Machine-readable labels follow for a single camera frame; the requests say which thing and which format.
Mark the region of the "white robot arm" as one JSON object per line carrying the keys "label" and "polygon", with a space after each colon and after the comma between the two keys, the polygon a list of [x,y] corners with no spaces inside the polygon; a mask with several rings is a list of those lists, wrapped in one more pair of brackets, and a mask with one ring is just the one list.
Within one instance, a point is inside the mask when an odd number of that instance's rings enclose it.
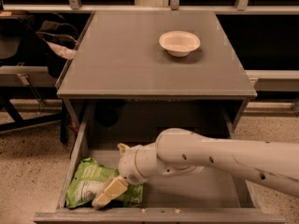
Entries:
{"label": "white robot arm", "polygon": [[119,175],[110,177],[93,199],[101,209],[130,185],[155,176],[171,177],[212,167],[291,196],[299,195],[299,146],[295,143],[209,138],[179,128],[161,132],[153,143],[119,143]]}

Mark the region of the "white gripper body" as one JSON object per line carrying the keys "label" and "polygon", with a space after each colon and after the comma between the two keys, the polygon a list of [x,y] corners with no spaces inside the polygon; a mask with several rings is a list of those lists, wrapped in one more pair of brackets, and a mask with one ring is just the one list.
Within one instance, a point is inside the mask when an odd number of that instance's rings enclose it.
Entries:
{"label": "white gripper body", "polygon": [[148,179],[138,171],[136,164],[137,151],[140,146],[130,147],[122,156],[118,164],[121,177],[131,185],[146,183]]}

